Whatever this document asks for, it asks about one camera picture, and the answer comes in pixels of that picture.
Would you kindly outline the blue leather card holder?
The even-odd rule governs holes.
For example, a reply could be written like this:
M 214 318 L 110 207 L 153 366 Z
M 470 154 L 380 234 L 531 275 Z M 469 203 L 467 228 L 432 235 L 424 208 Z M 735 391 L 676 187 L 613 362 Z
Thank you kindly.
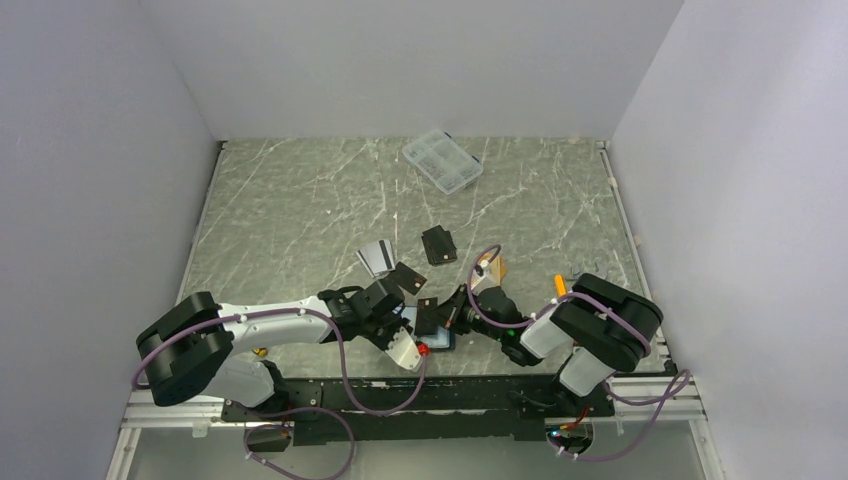
M 448 352 L 455 349 L 455 335 L 426 317 L 418 322 L 418 309 L 416 307 L 404 305 L 398 307 L 396 313 L 406 322 L 407 329 L 413 339 L 425 344 L 430 350 Z

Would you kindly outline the adjustable wrench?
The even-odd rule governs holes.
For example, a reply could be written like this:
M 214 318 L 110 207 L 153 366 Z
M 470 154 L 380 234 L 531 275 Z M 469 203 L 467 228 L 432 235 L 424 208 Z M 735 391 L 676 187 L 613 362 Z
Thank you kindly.
M 608 269 L 599 263 L 595 263 L 593 266 L 582 267 L 582 266 L 573 266 L 570 272 L 569 278 L 571 280 L 577 280 L 580 276 L 584 274 L 592 274 L 596 277 L 606 279 L 608 275 Z

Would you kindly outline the silver card stack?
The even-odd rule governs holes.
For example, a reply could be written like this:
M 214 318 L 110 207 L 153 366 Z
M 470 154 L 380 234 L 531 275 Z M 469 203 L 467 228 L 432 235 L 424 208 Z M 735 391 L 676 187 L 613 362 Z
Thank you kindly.
M 368 243 L 359 248 L 355 254 L 367 273 L 373 278 L 387 275 L 395 269 L 393 246 L 387 239 Z

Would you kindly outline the loose black card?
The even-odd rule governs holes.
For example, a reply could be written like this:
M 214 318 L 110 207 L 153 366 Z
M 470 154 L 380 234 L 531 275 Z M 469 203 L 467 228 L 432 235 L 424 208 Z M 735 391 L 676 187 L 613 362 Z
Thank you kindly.
M 387 279 L 411 295 L 417 295 L 426 285 L 427 278 L 403 262 L 397 262 Z

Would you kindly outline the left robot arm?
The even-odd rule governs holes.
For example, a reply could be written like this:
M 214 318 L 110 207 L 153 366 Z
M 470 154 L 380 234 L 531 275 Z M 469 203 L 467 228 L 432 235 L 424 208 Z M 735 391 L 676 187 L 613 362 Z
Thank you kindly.
M 403 303 L 403 291 L 388 280 L 266 305 L 219 303 L 210 292 L 197 292 L 137 337 L 141 365 L 132 384 L 149 390 L 160 407 L 206 395 L 272 420 L 288 402 L 282 374 L 273 362 L 247 360 L 246 353 L 286 344 L 342 347 L 364 338 L 399 367 L 416 371 L 424 354 L 401 315 Z

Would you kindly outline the aluminium rail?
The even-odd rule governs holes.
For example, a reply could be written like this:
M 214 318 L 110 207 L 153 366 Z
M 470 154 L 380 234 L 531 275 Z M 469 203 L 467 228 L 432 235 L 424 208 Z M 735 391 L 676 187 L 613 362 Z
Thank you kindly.
M 707 418 L 693 383 L 678 386 L 663 404 L 656 398 L 671 382 L 669 376 L 625 376 L 609 380 L 607 388 L 593 393 L 582 408 L 557 407 L 543 400 L 539 387 L 544 379 L 530 377 L 434 377 L 427 381 L 407 415 L 503 414 L 524 423 L 543 420 L 566 424 L 591 420 L 642 422 L 704 421 Z M 123 416 L 126 428 L 192 428 L 202 433 L 211 427 L 247 427 L 269 421 L 269 416 L 248 412 L 231 400 L 197 396 L 180 405 L 159 407 L 149 392 L 134 392 Z

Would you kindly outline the orange card stack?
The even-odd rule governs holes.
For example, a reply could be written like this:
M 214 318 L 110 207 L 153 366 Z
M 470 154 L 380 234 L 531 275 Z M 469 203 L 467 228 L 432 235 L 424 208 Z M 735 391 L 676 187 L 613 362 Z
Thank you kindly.
M 487 261 L 489 262 L 489 270 L 493 277 L 494 284 L 501 285 L 507 274 L 503 257 L 501 255 L 497 255 L 496 257 L 488 258 Z

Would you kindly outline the black card stack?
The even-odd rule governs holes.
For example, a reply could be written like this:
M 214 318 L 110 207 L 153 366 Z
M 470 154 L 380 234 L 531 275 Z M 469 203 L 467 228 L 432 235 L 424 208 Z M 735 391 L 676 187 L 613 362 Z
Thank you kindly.
M 457 260 L 457 247 L 451 232 L 441 225 L 423 231 L 421 240 L 427 261 L 431 266 L 444 265 Z

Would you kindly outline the black base frame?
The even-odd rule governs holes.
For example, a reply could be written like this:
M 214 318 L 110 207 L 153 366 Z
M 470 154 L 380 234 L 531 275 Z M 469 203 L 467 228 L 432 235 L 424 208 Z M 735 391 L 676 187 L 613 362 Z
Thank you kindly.
M 550 376 L 432 376 L 422 389 L 414 378 L 354 379 L 357 399 L 378 412 L 407 398 L 405 409 L 380 417 L 367 414 L 349 399 L 339 379 L 290 379 L 283 420 L 293 428 L 297 446 L 345 441 L 429 440 L 507 437 L 543 440 L 547 427 L 575 419 L 607 419 L 615 408 L 597 387 L 573 400 Z

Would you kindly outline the clear plastic organizer box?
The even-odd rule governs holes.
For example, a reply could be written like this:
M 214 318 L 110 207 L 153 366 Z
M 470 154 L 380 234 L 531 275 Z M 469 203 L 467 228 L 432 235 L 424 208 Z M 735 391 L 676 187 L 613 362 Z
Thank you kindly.
M 444 131 L 430 131 L 402 148 L 405 159 L 442 193 L 452 195 L 483 173 L 482 164 Z

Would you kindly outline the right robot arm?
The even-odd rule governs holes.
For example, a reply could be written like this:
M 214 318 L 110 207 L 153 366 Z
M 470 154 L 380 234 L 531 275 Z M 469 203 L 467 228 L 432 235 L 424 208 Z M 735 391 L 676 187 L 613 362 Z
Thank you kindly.
M 634 372 L 651 353 L 663 319 L 652 301 L 594 274 L 581 275 L 570 291 L 532 316 L 523 315 L 499 286 L 478 293 L 461 286 L 435 310 L 439 326 L 493 339 L 520 366 L 535 366 L 562 349 L 566 357 L 550 392 L 564 415 L 578 413 L 610 376 Z

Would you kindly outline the orange handled tool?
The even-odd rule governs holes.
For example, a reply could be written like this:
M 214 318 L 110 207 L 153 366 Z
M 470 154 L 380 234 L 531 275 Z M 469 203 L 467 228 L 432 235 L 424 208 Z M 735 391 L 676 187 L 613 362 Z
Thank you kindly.
M 556 274 L 554 276 L 554 284 L 555 284 L 556 295 L 558 297 L 562 297 L 569 292 L 568 285 L 567 285 L 567 282 L 566 282 L 566 278 L 563 275 Z

